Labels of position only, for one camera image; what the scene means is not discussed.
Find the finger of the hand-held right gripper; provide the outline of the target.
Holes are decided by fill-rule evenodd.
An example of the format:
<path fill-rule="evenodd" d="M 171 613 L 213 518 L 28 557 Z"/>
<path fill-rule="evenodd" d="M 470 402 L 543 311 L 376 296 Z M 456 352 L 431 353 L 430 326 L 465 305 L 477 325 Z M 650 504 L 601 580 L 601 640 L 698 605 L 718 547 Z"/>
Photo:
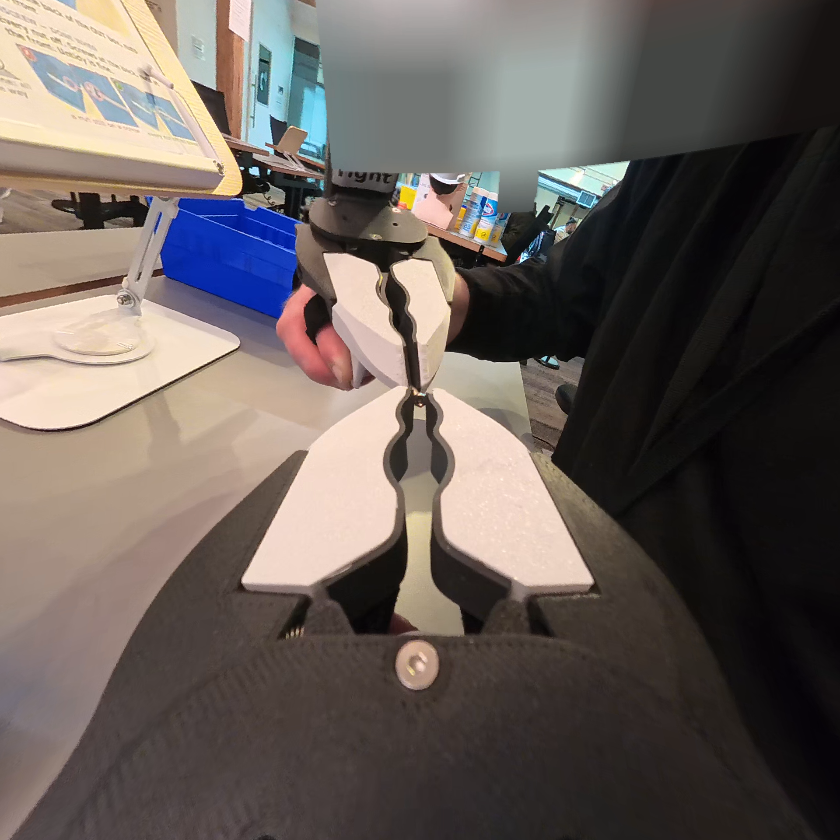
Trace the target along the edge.
<path fill-rule="evenodd" d="M 332 325 L 351 353 L 352 386 L 371 375 L 389 387 L 419 388 L 417 366 L 381 295 L 378 267 L 347 253 L 327 253 L 324 262 L 335 296 Z"/>
<path fill-rule="evenodd" d="M 443 361 L 450 320 L 450 307 L 434 263 L 428 259 L 404 259 L 391 268 L 391 278 L 405 298 L 404 322 L 410 350 L 411 383 L 427 389 Z"/>

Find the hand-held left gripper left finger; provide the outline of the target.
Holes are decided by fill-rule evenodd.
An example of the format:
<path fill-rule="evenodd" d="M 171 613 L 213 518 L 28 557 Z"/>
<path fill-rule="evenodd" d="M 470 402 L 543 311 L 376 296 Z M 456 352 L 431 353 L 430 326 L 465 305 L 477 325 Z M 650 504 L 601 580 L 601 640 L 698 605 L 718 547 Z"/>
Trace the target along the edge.
<path fill-rule="evenodd" d="M 308 449 L 241 585 L 338 603 L 356 632 L 388 632 L 408 560 L 400 479 L 413 393 L 397 386 Z"/>

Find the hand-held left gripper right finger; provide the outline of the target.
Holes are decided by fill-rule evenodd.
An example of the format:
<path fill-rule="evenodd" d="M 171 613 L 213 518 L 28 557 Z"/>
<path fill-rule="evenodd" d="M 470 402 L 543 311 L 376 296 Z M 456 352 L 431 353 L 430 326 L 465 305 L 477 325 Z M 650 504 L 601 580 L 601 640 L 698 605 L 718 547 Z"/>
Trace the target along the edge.
<path fill-rule="evenodd" d="M 430 568 L 436 588 L 479 634 L 504 601 L 595 593 L 595 578 L 531 450 L 495 418 L 443 388 L 427 394 L 437 481 Z"/>

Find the person's right forearm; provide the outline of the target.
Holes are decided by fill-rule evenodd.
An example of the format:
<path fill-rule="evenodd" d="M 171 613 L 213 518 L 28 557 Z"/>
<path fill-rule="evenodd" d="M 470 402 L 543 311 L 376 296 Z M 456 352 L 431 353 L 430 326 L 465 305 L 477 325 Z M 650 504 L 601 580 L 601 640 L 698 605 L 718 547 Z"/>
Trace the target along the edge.
<path fill-rule="evenodd" d="M 613 188 L 543 262 L 461 270 L 447 350 L 503 362 L 583 349 L 627 267 L 624 186 Z"/>

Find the person's right hand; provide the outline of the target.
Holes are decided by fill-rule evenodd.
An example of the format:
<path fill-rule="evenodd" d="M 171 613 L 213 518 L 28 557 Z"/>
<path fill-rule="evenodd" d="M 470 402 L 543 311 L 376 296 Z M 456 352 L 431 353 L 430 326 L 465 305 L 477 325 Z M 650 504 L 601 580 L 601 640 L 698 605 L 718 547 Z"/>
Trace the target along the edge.
<path fill-rule="evenodd" d="M 357 389 L 373 381 L 367 373 L 353 385 L 353 365 L 349 348 L 331 324 L 325 325 L 312 341 L 306 332 L 305 308 L 316 292 L 309 287 L 295 289 L 276 324 L 276 334 L 286 352 L 311 381 L 341 391 Z"/>

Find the wooden side table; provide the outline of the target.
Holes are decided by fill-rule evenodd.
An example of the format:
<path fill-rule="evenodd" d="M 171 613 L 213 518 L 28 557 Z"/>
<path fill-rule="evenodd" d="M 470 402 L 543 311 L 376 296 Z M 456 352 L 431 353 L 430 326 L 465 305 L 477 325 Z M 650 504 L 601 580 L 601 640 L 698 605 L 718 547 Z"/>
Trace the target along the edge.
<path fill-rule="evenodd" d="M 430 235 L 471 254 L 475 259 L 489 259 L 498 264 L 505 264 L 508 259 L 508 253 L 502 246 L 492 246 L 482 240 L 468 238 L 430 223 L 425 225 Z"/>

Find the black legged desk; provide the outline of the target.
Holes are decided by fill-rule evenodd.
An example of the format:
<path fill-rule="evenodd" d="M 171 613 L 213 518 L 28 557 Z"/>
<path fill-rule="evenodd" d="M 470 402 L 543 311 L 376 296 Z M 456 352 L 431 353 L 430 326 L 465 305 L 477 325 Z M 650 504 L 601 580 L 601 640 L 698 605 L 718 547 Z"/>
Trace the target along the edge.
<path fill-rule="evenodd" d="M 287 161 L 277 154 L 261 154 L 254 145 L 226 133 L 222 138 L 232 151 L 241 176 L 238 197 L 266 195 L 270 188 L 283 192 L 282 213 L 297 221 L 308 216 L 307 200 L 322 194 L 323 168 L 312 169 L 303 159 Z"/>

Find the tan document stand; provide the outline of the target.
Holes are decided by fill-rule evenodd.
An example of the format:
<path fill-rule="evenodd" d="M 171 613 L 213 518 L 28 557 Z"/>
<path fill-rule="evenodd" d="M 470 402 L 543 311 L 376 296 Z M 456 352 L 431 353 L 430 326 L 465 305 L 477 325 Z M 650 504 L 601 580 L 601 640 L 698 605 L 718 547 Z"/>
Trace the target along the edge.
<path fill-rule="evenodd" d="M 297 155 L 308 137 L 308 131 L 299 127 L 286 127 L 276 143 L 265 143 L 275 155 L 289 161 L 296 161 Z"/>

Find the blue plastic parts bin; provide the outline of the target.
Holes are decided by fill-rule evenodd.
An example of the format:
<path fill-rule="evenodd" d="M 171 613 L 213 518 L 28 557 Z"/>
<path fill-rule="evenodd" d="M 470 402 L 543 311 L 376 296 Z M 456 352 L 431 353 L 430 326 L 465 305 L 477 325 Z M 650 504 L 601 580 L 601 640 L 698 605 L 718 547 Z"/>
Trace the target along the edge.
<path fill-rule="evenodd" d="M 299 224 L 239 198 L 183 197 L 161 251 L 164 274 L 277 319 L 292 291 Z"/>

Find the white document stand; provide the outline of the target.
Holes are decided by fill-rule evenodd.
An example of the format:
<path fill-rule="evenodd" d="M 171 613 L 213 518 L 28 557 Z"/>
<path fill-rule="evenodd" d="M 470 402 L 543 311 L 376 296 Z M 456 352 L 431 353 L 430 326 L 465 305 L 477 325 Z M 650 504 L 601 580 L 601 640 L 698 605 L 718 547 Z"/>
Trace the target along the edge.
<path fill-rule="evenodd" d="M 42 432 L 84 427 L 239 347 L 238 337 L 230 332 L 156 303 L 144 303 L 179 199 L 227 199 L 236 196 L 242 186 L 235 159 L 201 103 L 209 117 L 206 136 L 224 156 L 223 179 L 212 191 L 46 181 L 4 175 L 1 164 L 2 187 L 153 197 L 128 274 L 110 297 L 101 295 L 2 316 L 1 415 L 5 422 Z"/>

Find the person's black clothed torso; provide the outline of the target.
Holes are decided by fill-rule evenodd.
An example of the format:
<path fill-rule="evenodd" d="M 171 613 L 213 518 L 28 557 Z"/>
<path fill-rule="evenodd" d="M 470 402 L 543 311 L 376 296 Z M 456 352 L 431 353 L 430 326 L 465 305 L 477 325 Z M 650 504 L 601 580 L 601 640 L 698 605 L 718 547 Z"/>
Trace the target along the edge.
<path fill-rule="evenodd" d="M 604 299 L 555 461 L 838 838 L 838 126 L 637 161 L 614 194 L 567 254 Z"/>

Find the printed instruction sheet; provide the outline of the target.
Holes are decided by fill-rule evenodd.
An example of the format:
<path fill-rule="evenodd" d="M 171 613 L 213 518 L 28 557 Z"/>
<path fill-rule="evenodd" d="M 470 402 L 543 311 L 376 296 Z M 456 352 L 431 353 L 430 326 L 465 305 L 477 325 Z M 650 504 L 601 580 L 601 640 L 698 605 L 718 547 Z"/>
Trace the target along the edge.
<path fill-rule="evenodd" d="M 146 2 L 1 2 L 9 176 L 212 191 L 224 156 Z"/>

